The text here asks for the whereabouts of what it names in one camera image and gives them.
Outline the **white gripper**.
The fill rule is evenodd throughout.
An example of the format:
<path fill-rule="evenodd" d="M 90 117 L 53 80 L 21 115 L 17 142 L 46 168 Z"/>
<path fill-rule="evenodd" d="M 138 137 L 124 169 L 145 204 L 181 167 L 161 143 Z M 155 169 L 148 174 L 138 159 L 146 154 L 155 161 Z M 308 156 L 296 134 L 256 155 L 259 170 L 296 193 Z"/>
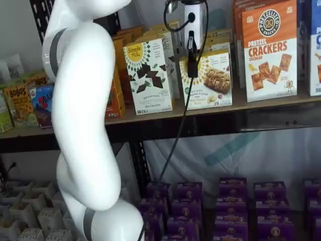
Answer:
<path fill-rule="evenodd" d="M 190 13 L 195 19 L 184 27 L 184 46 L 188 50 L 188 77 L 198 77 L 197 51 L 201 49 L 205 35 L 205 3 L 185 5 L 185 21 L 187 22 Z"/>

